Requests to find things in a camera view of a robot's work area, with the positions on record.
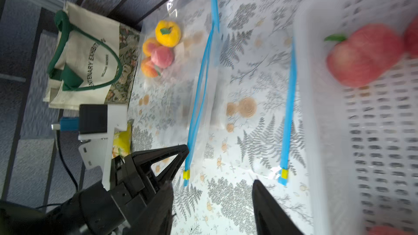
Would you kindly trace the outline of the yellow wrinkled peach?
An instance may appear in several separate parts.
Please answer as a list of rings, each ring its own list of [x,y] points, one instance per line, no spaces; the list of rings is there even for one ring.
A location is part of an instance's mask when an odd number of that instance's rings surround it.
[[[150,57],[147,57],[146,59],[142,60],[140,69],[144,76],[149,78],[155,78],[161,75],[159,67],[151,61]]]

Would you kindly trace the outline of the pink peach with leaf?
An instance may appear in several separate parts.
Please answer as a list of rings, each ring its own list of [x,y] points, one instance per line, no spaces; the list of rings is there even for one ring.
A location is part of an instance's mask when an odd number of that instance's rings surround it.
[[[159,68],[166,69],[174,60],[174,54],[172,49],[159,46],[155,48],[151,53],[151,61]]]

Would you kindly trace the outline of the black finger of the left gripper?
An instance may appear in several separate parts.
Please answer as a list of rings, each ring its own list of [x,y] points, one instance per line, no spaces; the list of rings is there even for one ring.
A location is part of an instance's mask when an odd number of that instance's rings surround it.
[[[171,182],[189,154],[187,145],[137,151],[131,154],[139,176],[153,186]]]

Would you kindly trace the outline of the yellow peach green leaf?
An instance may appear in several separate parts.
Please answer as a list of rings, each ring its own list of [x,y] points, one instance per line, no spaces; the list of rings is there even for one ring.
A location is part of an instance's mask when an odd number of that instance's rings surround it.
[[[157,41],[166,47],[175,47],[182,36],[179,25],[173,21],[161,20],[155,28]]]

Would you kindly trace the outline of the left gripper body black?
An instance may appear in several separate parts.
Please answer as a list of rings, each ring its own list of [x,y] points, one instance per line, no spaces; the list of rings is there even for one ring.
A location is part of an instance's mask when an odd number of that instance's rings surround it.
[[[109,235],[123,222],[137,224],[153,199],[150,155],[113,159],[111,189],[98,182],[47,215],[51,235]]]

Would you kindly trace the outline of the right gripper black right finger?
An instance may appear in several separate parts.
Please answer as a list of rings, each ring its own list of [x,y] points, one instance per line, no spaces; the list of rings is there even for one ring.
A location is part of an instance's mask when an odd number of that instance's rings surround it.
[[[255,180],[252,200],[258,235],[302,235],[261,181]]]

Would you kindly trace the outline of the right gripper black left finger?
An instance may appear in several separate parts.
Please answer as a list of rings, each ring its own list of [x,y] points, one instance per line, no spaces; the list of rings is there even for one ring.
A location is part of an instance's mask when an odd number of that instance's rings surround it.
[[[174,192],[171,182],[166,182],[147,205],[145,211],[123,235],[169,235],[173,224]]]

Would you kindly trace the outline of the clear zip-top bag blue zipper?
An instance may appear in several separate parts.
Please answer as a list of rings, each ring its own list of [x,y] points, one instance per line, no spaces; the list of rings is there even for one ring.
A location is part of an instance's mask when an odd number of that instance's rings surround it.
[[[129,107],[133,146],[138,151],[187,145],[184,185],[202,158],[211,121],[222,47],[218,13],[217,0],[169,0],[142,25],[145,39],[156,38],[161,20],[177,23],[182,36],[170,47],[174,60],[159,68],[160,76],[149,78],[137,70]]]

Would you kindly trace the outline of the white plastic mesh basket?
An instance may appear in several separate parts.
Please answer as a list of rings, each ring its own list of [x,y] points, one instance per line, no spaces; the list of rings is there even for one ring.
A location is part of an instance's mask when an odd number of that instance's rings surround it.
[[[418,62],[403,58],[373,83],[329,73],[325,38],[371,23],[403,33],[418,0],[303,0],[294,27],[314,233],[418,232]]]

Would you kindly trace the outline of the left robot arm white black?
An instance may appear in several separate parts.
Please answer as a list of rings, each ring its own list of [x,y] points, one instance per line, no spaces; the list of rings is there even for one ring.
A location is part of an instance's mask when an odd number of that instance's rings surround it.
[[[111,162],[111,188],[101,182],[49,213],[1,201],[3,235],[168,235],[173,223],[172,181],[187,145],[134,152]]]

